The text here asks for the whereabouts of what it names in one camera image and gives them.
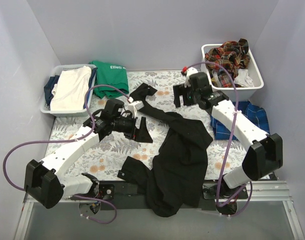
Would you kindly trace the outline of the black long sleeve shirt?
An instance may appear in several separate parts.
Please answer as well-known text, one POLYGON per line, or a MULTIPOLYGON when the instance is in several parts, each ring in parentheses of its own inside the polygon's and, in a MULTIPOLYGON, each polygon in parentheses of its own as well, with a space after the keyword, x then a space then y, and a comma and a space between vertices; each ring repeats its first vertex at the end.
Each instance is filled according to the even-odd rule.
POLYGON ((183 204, 198 207, 208 168, 207 148, 213 138, 200 120, 187 119, 176 112, 164 112, 147 103, 146 97, 157 92, 142 83, 130 96, 144 104, 140 112, 169 126, 152 169, 127 157, 118 178, 138 186, 147 205, 160 217, 175 215, 183 204))

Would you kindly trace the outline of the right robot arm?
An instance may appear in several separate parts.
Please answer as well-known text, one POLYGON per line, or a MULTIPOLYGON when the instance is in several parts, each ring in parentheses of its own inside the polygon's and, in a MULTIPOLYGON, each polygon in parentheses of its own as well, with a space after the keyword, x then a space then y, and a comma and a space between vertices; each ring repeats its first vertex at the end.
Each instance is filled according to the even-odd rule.
POLYGON ((237 187, 280 169, 283 166, 283 140, 277 134, 268 134, 235 109, 234 103, 221 91, 213 91, 208 76, 194 67, 183 70, 185 82, 173 86, 174 104, 198 105, 210 116, 233 130, 234 136, 247 151, 241 166, 223 176, 219 194, 230 199, 237 187))

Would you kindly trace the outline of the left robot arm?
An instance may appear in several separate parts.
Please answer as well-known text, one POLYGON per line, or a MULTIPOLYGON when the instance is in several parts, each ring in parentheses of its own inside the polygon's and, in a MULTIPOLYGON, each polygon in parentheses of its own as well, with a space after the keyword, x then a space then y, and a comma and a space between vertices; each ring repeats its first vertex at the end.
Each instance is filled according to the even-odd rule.
POLYGON ((146 118, 136 127, 137 112, 144 107, 140 100, 129 99, 127 110, 124 102, 110 99, 103 109, 96 110, 76 132, 72 142, 65 143, 40 161, 31 160, 25 171, 24 190, 46 209, 53 208, 62 198, 81 195, 88 200, 101 197, 99 180, 81 173, 65 177, 65 172, 90 148, 112 132, 139 143, 152 143, 146 118))

